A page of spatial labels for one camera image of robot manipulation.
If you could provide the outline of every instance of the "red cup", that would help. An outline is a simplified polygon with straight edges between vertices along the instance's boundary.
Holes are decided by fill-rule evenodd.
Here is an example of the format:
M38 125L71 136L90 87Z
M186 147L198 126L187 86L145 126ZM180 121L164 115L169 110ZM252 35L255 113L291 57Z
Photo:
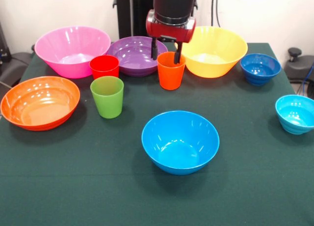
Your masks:
M94 79L102 76L119 77L119 60L110 55L98 56L89 63Z

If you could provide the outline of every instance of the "bowl rim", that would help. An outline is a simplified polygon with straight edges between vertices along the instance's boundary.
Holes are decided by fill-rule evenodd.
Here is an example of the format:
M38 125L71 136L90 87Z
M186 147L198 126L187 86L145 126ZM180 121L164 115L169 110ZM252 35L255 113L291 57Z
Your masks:
M225 63L206 63L206 62L199 62L198 60L194 60L192 57L190 56L187 56L186 54L182 53L186 58L192 60L192 61L195 61L195 62L198 62L198 63L204 63L204 64L208 64L208 65L228 65L228 64L232 64L232 63L235 63L235 62L238 62L239 60L241 60L241 58L243 58L246 54L247 54L247 51L248 51L248 45L247 45L247 42L244 40L244 38L242 36L240 36L239 34L231 31L231 30L228 30L228 29L225 29L225 28L221 28L221 27L217 27L217 26L197 26L195 27L195 29L197 28L214 28L214 29L217 29L217 30L222 30L222 31L227 31L237 37L239 37L244 43L245 43L245 46L246 46L246 49L245 49L245 52L239 56L237 59L235 60L231 60L231 61L228 61L228 62L225 62Z
M90 28L90 29L94 29L94 30L97 30L101 33L103 33L108 39L109 39L109 45L105 48L104 52L102 52L99 56L102 56L104 54L106 54L106 52L108 51L110 45L111 45L111 39L110 39L110 36L104 32L103 30L99 29L99 28L96 28L96 27L91 27L91 26L78 26L78 25L73 25L73 26L64 26L64 27L59 27L59 28L55 28L55 29L52 29L48 32L46 32L45 34L43 34L42 36L40 36L40 38L37 39L37 41L35 42L35 46L34 46L34 51L36 53L36 55L38 55L38 57L40 57L42 60L44 61L47 61L49 63L54 63L54 64L60 64L59 62L57 61L52 61L52 60L47 60L47 59L44 59L43 56L39 55L38 52L37 52L37 45L38 45L38 42L40 40L42 40L45 36L47 36L48 34L52 33L52 32L55 32L55 31L59 31L59 30L62 30L62 29L66 29L66 28L72 28L72 27L78 27L78 28ZM87 60L87 61L84 61L84 62L79 62L79 63L62 63L63 65L80 65L80 64L84 64L84 63L89 63L92 59L90 60Z
M264 56L264 57L268 57L268 58L272 59L273 61L275 61L276 64L279 65L279 67L280 67L279 71L276 72L276 73L274 73L274 74L271 74L271 75L258 75L258 74L252 73L251 71L248 71L248 70L242 65L242 60L245 59L246 57L252 56L252 55L259 55L259 56ZM266 54L263 54L263 53L249 53L249 54L245 55L245 56L241 59L241 61L240 61L240 66L241 66L241 68L242 68L245 72L247 72L247 73L249 73L249 74L251 74L251 75L257 76L257 77L264 77L264 78L272 78L272 77L275 77L275 76L278 75L278 74L281 72L281 70L282 70L281 64L279 63L279 61L278 61L276 58L274 58L274 57L272 57L272 56L269 56L269 55L266 55Z
M117 43L119 43L119 42L121 42L121 41L124 41L124 40L127 40L127 39L130 39L130 38L146 38L146 39L152 39L151 37L147 37L147 36L129 36L129 37L125 37L125 38L120 38L119 40L117 40L117 41L115 41L115 42L113 42L111 45L110 45L110 47L108 48L108 51L110 50L110 48L111 47L113 47L114 45L116 45ZM163 48L165 48L166 49L166 51L165 52L168 52L169 50L168 50L168 48L167 48L167 46L166 45L164 45L162 42L160 42L159 40L157 40L157 44L159 44L159 45L161 45ZM129 67L125 67L124 65L119 65L120 67L123 67L123 68L125 68L126 70L149 70L149 69L153 69L154 67L156 67L157 66L157 60L155 60L156 61L156 65L152 65L152 66L149 66L149 67L145 67L145 68L141 68L141 69L138 69L138 68L129 68Z
M67 114L65 114L63 117L61 117L61 118L59 118L59 119L57 119L57 120L54 120L54 121L52 121L52 122L43 123L43 124L37 124L37 125L27 125L27 124L18 123L18 122L15 122L15 121L9 119L9 118L2 112L2 103L4 103L4 100L5 100L5 98L6 98L6 96L7 96L7 94L8 94L9 92L14 91L14 89L16 89L16 88L19 87L19 85L23 85L23 84L25 84L26 82L35 81L35 80L38 80L38 79L45 79L45 78L58 78L58 79L63 79L63 80L67 80L68 82L70 82L71 84L74 85L75 90L76 90L76 91L78 92L78 94L79 94L79 95L78 95L78 100L76 101L76 104L73 106L73 108L72 108ZM14 125L23 126L23 127L27 127L27 128L28 128L28 127L38 127L38 126L43 126L43 125L48 125L48 124L54 123L54 122L56 122L56 121L58 121L58 120L63 119L64 117L68 116L69 114L71 114L71 113L76 109L76 107L77 107L78 104L79 104L79 100L80 100L80 90L79 90L78 86L77 86L74 82L72 82L71 80L69 80L69 79L67 79L67 78L64 78L64 77L59 77L59 76L41 76L41 77L35 77L35 78L29 79L29 80L25 80L25 81L23 81L23 82L17 84L16 86L12 87L12 88L3 96L2 100L1 100L1 103L0 103L0 111L1 111L2 116L3 116L7 121L9 121L10 123L12 123L12 124L14 124Z
M197 165L197 166L193 166L193 167L190 167L190 168L176 168L176 167L172 167L172 166L167 166L161 162L159 162L158 160L156 160L155 158L153 158L152 156L150 156L145 148L145 145L144 145L144 141L143 141L143 136L144 136L144 131L146 130L146 127L148 126L149 123L151 123L155 118L157 118L158 116L162 116L162 115L165 115L167 113L189 113L189 114L192 114L192 115L195 115L195 116L198 116L200 117L201 119L203 119L204 121L206 121L214 130L214 133L215 135L218 137L218 142L217 142L217 147L216 147L216 150L215 150L215 153L213 154L212 157L210 157L208 160L204 161L203 163ZM196 168L199 168L201 166L204 166L206 165L209 161L211 161L217 154L218 150L219 150L219 146L220 146L220 137L219 137L219 134L218 134L218 131L217 129L215 128L215 126L206 118L204 118L203 116L197 114L197 113L194 113L194 112L189 112L189 111L183 111L183 110L175 110L175 111L167 111L167 112L163 112L163 113L160 113L158 115L155 115L153 118L151 118L144 126L143 128L143 131L142 131L142 146L143 146L143 149L145 150L146 154L149 156L149 158L151 158L154 162L158 163L159 165L161 166L165 166L167 168L171 168L173 170L192 170L192 169L196 169Z
M302 99L305 99L305 100L309 100L310 102L312 102L312 103L314 104L314 100L312 100L311 98L306 97L306 96L297 95L297 94L288 94L288 95L284 95L284 96L281 96L280 98L278 98L277 101L276 101L276 104L275 104L276 113L277 113L277 115L278 115L279 117L281 117L282 119L284 119L285 121L287 121L287 122L290 123L290 124L293 124L293 123L291 123L291 122L288 121L285 117L283 117L283 116L280 114L280 112L278 111L278 108L277 108L278 103L279 103L282 99L284 99L284 98L286 98L286 97L298 97L298 98L302 98ZM309 126L309 125L301 125L301 124L293 124L293 125L298 126L298 127L302 127L302 128L311 128L311 129L314 129L314 125L312 125L312 126Z

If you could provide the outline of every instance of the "orange bowl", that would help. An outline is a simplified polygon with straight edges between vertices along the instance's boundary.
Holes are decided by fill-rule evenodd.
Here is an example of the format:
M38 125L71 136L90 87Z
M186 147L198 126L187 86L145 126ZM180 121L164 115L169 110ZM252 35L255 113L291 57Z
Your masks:
M32 131L53 129L64 123L79 103L79 88L72 81L44 76L24 81L10 89L0 108L3 117Z

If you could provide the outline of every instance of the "plastic cup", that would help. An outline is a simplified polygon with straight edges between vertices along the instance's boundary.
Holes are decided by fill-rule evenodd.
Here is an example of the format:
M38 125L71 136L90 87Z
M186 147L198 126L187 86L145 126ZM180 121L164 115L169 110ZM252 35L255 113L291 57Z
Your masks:
M174 52L162 53L158 56L158 75L160 86L166 90L180 87L185 67L185 57L181 55L180 63L174 63Z
M115 76L104 76L95 79L91 85L94 101L103 118L112 119L121 114L124 84Z
M119 60L110 55L98 56L89 63L94 79L102 76L119 77Z

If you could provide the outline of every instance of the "white wall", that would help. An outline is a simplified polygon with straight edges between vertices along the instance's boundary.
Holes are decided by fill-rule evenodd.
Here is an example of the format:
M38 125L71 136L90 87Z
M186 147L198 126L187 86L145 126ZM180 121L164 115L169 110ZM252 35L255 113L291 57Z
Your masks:
M198 0L198 25L210 25L211 0ZM287 49L314 54L313 0L219 0L221 26L247 42L269 42L284 64ZM67 25L88 25L118 39L117 10L112 0L0 0L0 21L14 52L30 51L45 32Z
M70 25L87 25L119 38L113 0L0 0L0 21L12 53L28 51L45 32Z
M198 5L197 24L210 25L211 0ZM218 13L221 26L247 42L268 42L282 65L292 46L314 55L313 0L218 0Z

